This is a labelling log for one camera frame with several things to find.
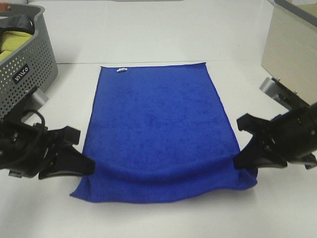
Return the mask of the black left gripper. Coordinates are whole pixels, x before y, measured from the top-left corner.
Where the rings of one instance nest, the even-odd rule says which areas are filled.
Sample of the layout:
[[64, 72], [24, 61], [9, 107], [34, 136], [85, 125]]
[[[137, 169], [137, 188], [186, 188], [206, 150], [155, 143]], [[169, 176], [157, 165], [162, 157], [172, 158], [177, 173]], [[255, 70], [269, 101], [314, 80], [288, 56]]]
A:
[[49, 130], [43, 121], [27, 125], [3, 120], [0, 169], [18, 179], [92, 175], [96, 163], [73, 147], [79, 144], [80, 134], [81, 131], [70, 126]]

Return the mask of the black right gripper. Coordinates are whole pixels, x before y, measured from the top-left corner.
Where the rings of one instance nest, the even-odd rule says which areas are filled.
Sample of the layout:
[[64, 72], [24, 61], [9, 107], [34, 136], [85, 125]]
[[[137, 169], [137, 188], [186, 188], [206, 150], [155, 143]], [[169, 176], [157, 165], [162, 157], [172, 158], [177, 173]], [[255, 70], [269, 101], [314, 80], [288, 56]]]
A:
[[271, 120], [245, 114], [237, 119], [238, 129], [253, 135], [246, 147], [234, 157], [234, 168], [285, 168], [301, 164], [317, 166], [317, 105], [302, 106]]

